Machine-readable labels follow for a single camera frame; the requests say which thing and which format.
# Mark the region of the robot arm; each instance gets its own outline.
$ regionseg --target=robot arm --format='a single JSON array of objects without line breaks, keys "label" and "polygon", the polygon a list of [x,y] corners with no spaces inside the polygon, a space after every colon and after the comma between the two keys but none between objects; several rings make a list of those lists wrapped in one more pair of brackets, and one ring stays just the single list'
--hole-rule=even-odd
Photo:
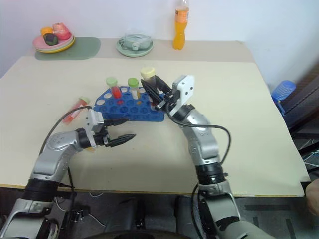
[{"label": "robot arm", "polygon": [[0,232],[0,238],[25,237],[45,239],[53,233],[53,222],[45,215],[51,212],[53,199],[70,160],[88,147],[114,147],[131,140],[135,134],[110,140],[107,126],[119,125],[128,119],[103,120],[102,113],[88,110],[86,126],[71,132],[54,134],[47,141],[32,170],[22,198],[15,205]]},{"label": "robot arm", "polygon": [[141,80],[142,85],[157,109],[165,109],[172,120],[178,122],[188,140],[188,150],[198,177],[199,213],[204,231],[208,235],[218,235],[221,239],[274,239],[255,225],[241,221],[229,182],[221,166],[216,139],[207,127],[209,120],[194,106],[185,105],[193,94],[194,77],[181,76],[171,89],[156,77],[155,89]]}]

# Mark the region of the test tube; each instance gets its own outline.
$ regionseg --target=test tube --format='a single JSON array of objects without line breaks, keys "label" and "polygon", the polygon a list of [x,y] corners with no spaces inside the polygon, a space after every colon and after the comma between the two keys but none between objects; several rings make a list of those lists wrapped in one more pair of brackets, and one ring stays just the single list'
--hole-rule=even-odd
[{"label": "test tube", "polygon": [[114,98],[121,97],[121,90],[118,87],[118,80],[115,77],[106,78],[106,84],[111,88],[111,93]]},{"label": "test tube", "polygon": [[143,77],[143,80],[152,84],[154,87],[156,86],[155,68],[154,67],[143,67],[141,69],[141,76]]},{"label": "test tube", "polygon": [[[143,67],[141,69],[141,76],[143,77],[143,80],[150,83],[152,86],[156,87],[156,79],[155,79],[155,68],[154,67]],[[151,104],[151,110],[155,111],[155,104],[153,103],[153,100],[151,97],[149,97],[149,102]]]},{"label": "test tube", "polygon": [[[85,96],[81,96],[78,101],[71,107],[70,110],[73,110],[75,108],[79,108],[79,107],[82,107],[82,106],[86,106],[90,103],[90,99],[85,97]],[[80,111],[75,111],[69,115],[67,115],[63,120],[62,122],[65,123],[66,125],[70,124],[74,119],[75,117],[77,117],[78,115],[80,114]]]},{"label": "test tube", "polygon": [[131,89],[132,97],[134,100],[140,98],[139,81],[136,78],[129,78],[128,84]]}]

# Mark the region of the blue basket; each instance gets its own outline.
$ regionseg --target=blue basket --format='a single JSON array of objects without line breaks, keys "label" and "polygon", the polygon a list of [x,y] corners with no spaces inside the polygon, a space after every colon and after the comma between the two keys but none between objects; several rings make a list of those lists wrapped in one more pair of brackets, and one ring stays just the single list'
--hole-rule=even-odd
[{"label": "blue basket", "polygon": [[296,84],[292,81],[282,81],[271,93],[276,101],[283,101],[296,89]]},{"label": "blue basket", "polygon": [[129,89],[129,86],[120,87],[122,96],[117,99],[112,96],[111,89],[108,89],[96,100],[94,110],[100,111],[105,119],[129,118],[132,121],[153,122],[164,120],[163,111],[151,110],[146,92],[140,93],[140,98],[134,100]]}]

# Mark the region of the plate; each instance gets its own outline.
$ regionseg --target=plate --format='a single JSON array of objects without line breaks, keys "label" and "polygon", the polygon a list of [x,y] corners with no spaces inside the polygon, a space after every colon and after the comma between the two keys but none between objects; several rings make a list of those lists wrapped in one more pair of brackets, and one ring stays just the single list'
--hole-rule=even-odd
[{"label": "plate", "polygon": [[63,46],[63,47],[60,47],[58,49],[52,49],[50,51],[46,50],[46,51],[41,51],[39,49],[36,49],[38,52],[42,52],[42,53],[46,53],[46,54],[51,54],[51,53],[57,53],[57,52],[60,52],[60,51],[64,51],[68,48],[70,48],[75,42],[75,37],[73,38],[73,40],[66,46]]},{"label": "plate", "polygon": [[122,46],[120,45],[119,41],[116,43],[116,49],[125,56],[128,57],[140,57],[140,56],[145,56],[146,54],[148,54],[152,49],[153,49],[153,41],[151,41],[150,46],[148,47],[148,49],[146,50],[141,50],[141,51],[133,51],[133,50],[124,50],[122,48]]},{"label": "plate", "polygon": [[67,41],[67,42],[65,42],[63,45],[60,45],[60,46],[58,46],[58,47],[55,47],[55,48],[50,48],[50,49],[45,49],[45,48],[35,48],[36,50],[39,50],[39,51],[55,51],[55,50],[58,50],[58,49],[60,49],[60,48],[63,48],[63,47],[65,47],[65,46],[67,46],[67,45],[69,45],[73,40],[74,40],[74,36],[72,36],[72,37],[70,37],[70,39]]},{"label": "plate", "polygon": [[70,42],[73,41],[74,36],[71,35],[71,37],[67,40],[63,40],[63,41],[59,41],[59,44],[54,45],[54,46],[49,46],[45,43],[43,36],[37,36],[36,38],[34,38],[32,45],[36,48],[39,49],[41,51],[44,50],[55,50],[58,49],[60,47],[66,46],[68,45]]}]

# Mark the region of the white wall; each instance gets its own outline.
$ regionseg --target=white wall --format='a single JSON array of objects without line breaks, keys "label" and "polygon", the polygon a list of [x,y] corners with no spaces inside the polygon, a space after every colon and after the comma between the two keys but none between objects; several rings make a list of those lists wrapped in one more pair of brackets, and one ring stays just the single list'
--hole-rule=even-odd
[{"label": "white wall", "polygon": [[[41,27],[113,38],[129,28],[173,38],[175,0],[0,0],[0,76]],[[319,0],[191,0],[187,40],[246,42],[273,89],[297,80],[319,55]]]}]

